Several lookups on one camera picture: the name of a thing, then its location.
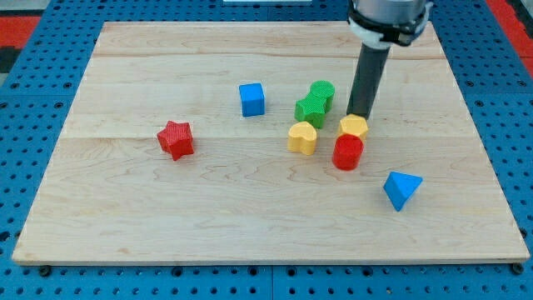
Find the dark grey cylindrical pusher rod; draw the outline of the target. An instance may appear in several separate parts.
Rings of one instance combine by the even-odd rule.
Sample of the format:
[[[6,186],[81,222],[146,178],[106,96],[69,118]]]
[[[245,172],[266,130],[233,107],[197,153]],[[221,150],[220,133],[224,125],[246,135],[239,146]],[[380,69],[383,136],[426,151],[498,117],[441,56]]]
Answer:
[[[368,119],[381,82],[390,48],[376,49],[363,44],[353,78],[346,114]]]

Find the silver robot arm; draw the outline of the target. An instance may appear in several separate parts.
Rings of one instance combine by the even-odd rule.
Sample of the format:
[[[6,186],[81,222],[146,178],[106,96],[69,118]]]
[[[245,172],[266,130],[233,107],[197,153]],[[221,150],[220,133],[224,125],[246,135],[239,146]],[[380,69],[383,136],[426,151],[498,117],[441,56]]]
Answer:
[[[425,30],[428,0],[349,0],[347,21],[361,39],[346,113],[368,119],[391,47],[409,47]]]

